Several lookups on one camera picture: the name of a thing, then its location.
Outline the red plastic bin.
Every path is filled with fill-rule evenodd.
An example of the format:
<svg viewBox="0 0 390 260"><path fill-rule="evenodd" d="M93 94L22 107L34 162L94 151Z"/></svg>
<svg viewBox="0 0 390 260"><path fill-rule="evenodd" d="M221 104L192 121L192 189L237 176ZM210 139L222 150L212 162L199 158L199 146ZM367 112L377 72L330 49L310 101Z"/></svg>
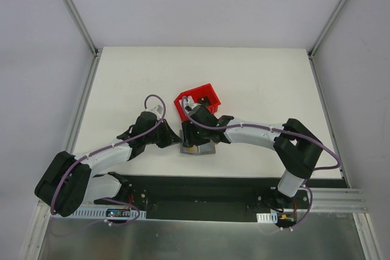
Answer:
<svg viewBox="0 0 390 260"><path fill-rule="evenodd" d="M186 118L185 113L182 109L181 101L182 101L183 97L189 97L189 96L191 96L193 98L193 101L196 104L199 104L199 103L197 103L197 100L199 98L207 96L211 102L211 106L206 107L206 108L210 111L211 114L215 114L218 110L218 107L221 104L215 90L213 89L213 87L210 83L207 83L207 84L204 84L202 86L198 86L196 88L181 92L174 100L174 105L176 107L176 110L177 110L179 117L180 117L180 120L182 122L185 122L188 119Z"/></svg>

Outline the aluminium front rail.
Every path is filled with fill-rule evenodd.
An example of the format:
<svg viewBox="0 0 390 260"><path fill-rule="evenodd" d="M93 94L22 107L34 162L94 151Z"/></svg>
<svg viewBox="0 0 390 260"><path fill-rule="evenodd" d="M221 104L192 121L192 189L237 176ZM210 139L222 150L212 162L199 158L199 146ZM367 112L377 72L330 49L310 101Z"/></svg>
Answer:
<svg viewBox="0 0 390 260"><path fill-rule="evenodd" d="M367 213L368 208L360 189L313 188L313 212Z"/></svg>

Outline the grey leather card holder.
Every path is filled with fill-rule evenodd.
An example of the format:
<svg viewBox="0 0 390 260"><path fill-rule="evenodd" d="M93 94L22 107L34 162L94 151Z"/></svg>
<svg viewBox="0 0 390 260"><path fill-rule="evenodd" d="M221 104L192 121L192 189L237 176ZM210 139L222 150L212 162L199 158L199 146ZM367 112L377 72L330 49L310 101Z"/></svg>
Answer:
<svg viewBox="0 0 390 260"><path fill-rule="evenodd" d="M210 141L200 146L185 147L183 143L180 144L180 153L185 155L213 155L216 153L215 143Z"/></svg>

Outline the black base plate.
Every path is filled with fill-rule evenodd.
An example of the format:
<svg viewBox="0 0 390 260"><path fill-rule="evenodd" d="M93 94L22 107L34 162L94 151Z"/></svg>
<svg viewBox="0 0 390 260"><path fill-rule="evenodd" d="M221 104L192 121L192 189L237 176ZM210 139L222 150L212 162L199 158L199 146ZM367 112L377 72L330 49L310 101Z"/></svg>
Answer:
<svg viewBox="0 0 390 260"><path fill-rule="evenodd" d="M256 222L257 214L284 211L299 216L310 196L276 199L276 178L173 177L126 175L129 188L114 200L132 202L147 219Z"/></svg>

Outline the left aluminium frame post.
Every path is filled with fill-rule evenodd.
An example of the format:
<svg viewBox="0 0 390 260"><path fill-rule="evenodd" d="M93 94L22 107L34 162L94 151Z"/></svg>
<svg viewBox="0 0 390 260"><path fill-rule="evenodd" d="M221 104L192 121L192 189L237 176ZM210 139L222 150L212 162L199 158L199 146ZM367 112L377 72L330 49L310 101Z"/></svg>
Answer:
<svg viewBox="0 0 390 260"><path fill-rule="evenodd" d="M73 0L62 0L62 1L70 17L72 18L77 30L79 31L83 41L87 45L89 52L92 54L93 57L98 56L99 48L96 46L95 42L93 41L74 1Z"/></svg>

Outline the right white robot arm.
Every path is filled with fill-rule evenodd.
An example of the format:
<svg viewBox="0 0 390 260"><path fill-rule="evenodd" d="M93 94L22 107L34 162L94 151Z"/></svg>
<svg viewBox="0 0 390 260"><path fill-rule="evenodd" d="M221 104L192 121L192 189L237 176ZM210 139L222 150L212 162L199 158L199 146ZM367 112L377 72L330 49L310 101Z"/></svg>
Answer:
<svg viewBox="0 0 390 260"><path fill-rule="evenodd" d="M267 125L229 115L217 118L205 106L192 102L185 102L182 110L188 119L182 123L186 147L212 141L250 144L275 151L285 168L274 192L275 203L281 208L288 208L296 201L297 191L311 177L322 153L320 140L297 119Z"/></svg>

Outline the black block in bin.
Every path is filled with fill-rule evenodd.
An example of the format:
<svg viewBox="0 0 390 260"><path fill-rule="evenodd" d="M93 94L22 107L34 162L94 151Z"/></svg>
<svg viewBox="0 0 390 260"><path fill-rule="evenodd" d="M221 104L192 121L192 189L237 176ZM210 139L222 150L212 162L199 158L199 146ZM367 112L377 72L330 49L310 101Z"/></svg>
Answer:
<svg viewBox="0 0 390 260"><path fill-rule="evenodd" d="M199 103L200 105L203 105L204 107L211 106L211 102L207 96L199 98L197 100L197 103Z"/></svg>

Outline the right aluminium frame post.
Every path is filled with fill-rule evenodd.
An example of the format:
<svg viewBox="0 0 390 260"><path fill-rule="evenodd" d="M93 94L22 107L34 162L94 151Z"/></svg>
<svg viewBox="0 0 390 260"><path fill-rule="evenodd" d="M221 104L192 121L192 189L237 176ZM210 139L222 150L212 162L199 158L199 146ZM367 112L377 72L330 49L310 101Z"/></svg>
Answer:
<svg viewBox="0 0 390 260"><path fill-rule="evenodd" d="M308 58L310 60L313 59L313 57L316 55L317 51L320 49L321 45L325 41L327 35L332 30L333 26L336 24L338 18L341 16L341 13L346 8L347 4L350 0L338 0L335 7L331 11L330 16L327 18L323 28L319 32L319 35L317 36L315 42L313 43L312 47L308 50Z"/></svg>

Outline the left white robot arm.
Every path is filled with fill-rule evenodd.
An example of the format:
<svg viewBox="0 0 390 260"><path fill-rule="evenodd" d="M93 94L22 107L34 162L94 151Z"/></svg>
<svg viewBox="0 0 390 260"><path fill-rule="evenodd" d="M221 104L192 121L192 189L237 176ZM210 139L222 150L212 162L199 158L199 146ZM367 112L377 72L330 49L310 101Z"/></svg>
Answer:
<svg viewBox="0 0 390 260"><path fill-rule="evenodd" d="M56 154L35 187L34 194L53 212L70 216L81 204L104 198L114 204L129 203L132 189L124 176L109 168L142 154L147 145L164 149L181 142L166 120L151 111L142 112L135 124L101 152Z"/></svg>

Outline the aluminium frame post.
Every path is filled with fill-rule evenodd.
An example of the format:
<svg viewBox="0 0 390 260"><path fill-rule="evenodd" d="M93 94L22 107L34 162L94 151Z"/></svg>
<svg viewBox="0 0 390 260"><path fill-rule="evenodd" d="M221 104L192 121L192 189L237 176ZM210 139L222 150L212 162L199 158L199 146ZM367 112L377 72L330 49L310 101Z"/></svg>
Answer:
<svg viewBox="0 0 390 260"><path fill-rule="evenodd" d="M62 0L62 1L70 17L72 18L77 30L79 31L83 41L87 45L89 52L92 54L93 57L98 56L99 48L96 46L95 42L93 41L74 1L73 0Z"/></svg>
<svg viewBox="0 0 390 260"><path fill-rule="evenodd" d="M320 49L321 45L325 41L327 35L332 30L333 26L336 24L338 18L341 16L341 13L346 8L347 4L350 0L338 0L335 7L331 11L330 16L327 18L323 28L319 32L319 35L317 36L315 42L313 43L312 47L308 50L308 58L310 60L313 59L313 57L316 55L317 51Z"/></svg>

